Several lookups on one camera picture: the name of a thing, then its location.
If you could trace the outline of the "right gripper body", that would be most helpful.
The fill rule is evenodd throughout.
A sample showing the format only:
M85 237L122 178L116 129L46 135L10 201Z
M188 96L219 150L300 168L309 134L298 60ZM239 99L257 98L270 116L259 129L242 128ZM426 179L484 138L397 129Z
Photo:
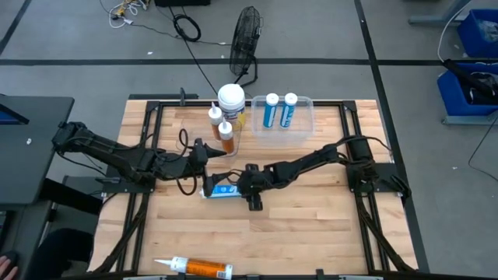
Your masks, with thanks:
M242 197L248 197L250 194L257 194L268 189L268 179L262 171L257 176L244 176L242 172L237 181L237 190Z

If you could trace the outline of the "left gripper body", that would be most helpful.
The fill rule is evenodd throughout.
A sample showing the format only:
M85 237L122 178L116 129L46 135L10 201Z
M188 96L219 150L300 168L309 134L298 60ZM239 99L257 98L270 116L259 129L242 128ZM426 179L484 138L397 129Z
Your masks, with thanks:
M206 181L206 165L208 163L207 150L205 149L205 143L201 138L196 138L193 148L189 155L189 163L191 172L196 177L201 177L203 182Z

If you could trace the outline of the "orange sealant tube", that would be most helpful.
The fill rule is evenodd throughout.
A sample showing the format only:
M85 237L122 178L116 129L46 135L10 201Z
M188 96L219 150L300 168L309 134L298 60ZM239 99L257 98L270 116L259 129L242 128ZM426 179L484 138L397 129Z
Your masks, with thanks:
M232 154L235 150L232 124L223 118L222 122L218 126L218 131L224 151L227 154Z
M155 259L155 262L164 264L171 271L190 275L231 280L233 277L233 266L231 264L203 261L186 257L173 257L169 260Z
M211 108L209 109L208 114L215 140L220 141L219 125L223 122L223 112L211 102Z

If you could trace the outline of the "blue silicone tube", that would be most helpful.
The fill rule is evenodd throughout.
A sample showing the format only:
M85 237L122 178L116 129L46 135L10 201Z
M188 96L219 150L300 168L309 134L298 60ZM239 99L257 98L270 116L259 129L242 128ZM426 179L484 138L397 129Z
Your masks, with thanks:
M208 199L240 198L241 197L241 194L237 190L237 187L235 185L226 185L226 184L217 184L212 189L212 194L210 196L206 196L203 190L200 190L199 194L203 198L208 198Z
M265 113L263 125L265 128L271 128L274 124L279 96L276 93L269 93L265 97Z
M284 96L284 104L282 105L282 114L280 118L280 126L289 128L295 112L298 96L295 93L287 93Z

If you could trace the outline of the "Lysol wipes canister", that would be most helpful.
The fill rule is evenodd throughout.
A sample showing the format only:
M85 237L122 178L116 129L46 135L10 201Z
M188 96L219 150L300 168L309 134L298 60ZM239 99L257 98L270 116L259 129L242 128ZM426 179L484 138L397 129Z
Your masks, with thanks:
M230 122L234 131L245 125L245 93L238 84L226 84L218 92L219 107L223 117Z

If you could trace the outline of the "tall clear plastic bin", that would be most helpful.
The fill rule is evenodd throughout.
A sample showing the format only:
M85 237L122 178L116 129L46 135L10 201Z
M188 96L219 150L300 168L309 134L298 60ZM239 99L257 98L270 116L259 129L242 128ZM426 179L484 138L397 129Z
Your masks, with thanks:
M280 126L282 105L284 96L278 95L279 103L275 114L274 124L271 128L263 125L265 113L265 97L256 96L251 101L251 130L252 135L263 144L277 145L298 145L315 133L314 103L306 96L298 96L295 112L289 128Z

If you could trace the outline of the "black floor fan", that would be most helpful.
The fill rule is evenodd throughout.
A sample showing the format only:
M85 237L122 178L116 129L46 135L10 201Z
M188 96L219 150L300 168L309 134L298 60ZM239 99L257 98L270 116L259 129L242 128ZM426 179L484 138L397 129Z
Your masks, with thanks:
M261 17L254 6L245 7L237 20L230 48L230 71L237 76L236 84L254 66L254 78L241 87L249 86L258 79L258 60L255 51L261 36Z

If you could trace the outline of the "black equipment box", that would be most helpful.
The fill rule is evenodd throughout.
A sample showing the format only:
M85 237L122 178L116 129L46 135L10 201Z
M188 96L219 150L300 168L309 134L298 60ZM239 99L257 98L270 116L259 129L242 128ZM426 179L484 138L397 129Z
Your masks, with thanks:
M200 6L210 5L211 0L154 0L156 6L173 7L173 6Z

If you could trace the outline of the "person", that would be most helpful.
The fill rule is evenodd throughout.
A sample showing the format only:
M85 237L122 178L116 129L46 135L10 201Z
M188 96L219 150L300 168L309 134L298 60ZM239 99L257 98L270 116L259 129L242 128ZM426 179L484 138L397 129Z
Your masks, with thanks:
M94 235L77 229L57 229L47 235L33 255L25 280L60 278L72 262L88 263Z

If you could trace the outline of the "black desk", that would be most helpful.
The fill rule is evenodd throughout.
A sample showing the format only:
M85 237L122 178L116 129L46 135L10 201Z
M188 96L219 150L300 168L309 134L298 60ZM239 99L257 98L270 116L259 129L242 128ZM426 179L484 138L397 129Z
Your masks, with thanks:
M0 124L0 205L30 205L54 157L52 138L68 120L74 99L54 96L0 96L27 124Z

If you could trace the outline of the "black desk monitor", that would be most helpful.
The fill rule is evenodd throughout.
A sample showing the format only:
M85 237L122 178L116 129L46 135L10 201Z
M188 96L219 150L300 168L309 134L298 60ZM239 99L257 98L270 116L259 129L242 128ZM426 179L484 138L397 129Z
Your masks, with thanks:
M0 103L0 125L25 125L30 120L19 113L12 105Z

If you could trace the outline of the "blue storage bin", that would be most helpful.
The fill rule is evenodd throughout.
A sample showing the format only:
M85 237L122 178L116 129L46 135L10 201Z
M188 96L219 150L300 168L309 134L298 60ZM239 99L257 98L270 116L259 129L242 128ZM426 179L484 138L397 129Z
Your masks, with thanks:
M458 66L469 74L491 75L496 82L494 89L496 95L487 99L447 70L437 80L447 114L451 116L484 116L498 110L498 62L493 64L483 62L458 63Z
M483 21L498 23L498 9L471 9L457 28L458 35L469 57L498 59L498 40L486 38L479 26Z

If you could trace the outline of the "person's hand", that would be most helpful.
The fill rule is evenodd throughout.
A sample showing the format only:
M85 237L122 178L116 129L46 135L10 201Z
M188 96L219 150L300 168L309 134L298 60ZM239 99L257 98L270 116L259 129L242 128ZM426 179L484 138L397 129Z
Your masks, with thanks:
M14 280L18 271L18 256L8 252L0 256L0 280Z

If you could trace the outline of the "grey metal stand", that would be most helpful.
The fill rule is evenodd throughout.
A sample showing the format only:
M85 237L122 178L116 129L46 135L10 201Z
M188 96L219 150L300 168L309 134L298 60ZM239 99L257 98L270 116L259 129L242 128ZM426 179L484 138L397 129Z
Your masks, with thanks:
M453 2L450 4L447 10L442 14L410 16L408 18L408 24L442 25L446 23L451 23L453 21L461 22L462 20L465 19L465 17L460 16L460 14L463 12L466 6L471 2L472 0L453 0Z

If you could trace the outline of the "black folded stand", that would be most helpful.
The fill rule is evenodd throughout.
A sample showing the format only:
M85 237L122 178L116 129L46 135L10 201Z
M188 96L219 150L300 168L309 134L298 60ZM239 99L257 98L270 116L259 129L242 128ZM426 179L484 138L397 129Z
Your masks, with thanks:
M443 66L458 78L468 103L498 105L498 75L488 72L467 72L451 59L443 61Z

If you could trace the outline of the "black aluminium rig frame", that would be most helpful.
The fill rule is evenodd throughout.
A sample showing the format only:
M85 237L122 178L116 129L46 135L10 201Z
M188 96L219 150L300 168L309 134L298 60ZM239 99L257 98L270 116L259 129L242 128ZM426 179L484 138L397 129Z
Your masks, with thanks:
M164 107L160 145L173 148L174 136L182 124L194 135L211 100L161 100ZM246 118L240 150L229 159L209 160L209 174L246 163L262 166L295 160L343 136L340 116L346 116L353 134L352 113L356 108L361 131L385 142L384 127L376 100L315 100L315 135L300 147L263 145L251 132L250 111ZM169 275L177 278L155 259L191 257L233 265L235 280L316 279L323 269L327 279L333 275L367 275L363 236L354 194L348 188L345 167L323 166L299 177L280 191L261 195L262 212L250 212L240 198L204 199L198 193L184 196L176 183L157 181L149 196L142 242L138 253L138 275ZM402 204L394 192L375 194L384 236L402 260L420 272L428 272L421 239L416 237L414 208ZM122 236L129 194L118 194L100 214L90 270L99 267Z

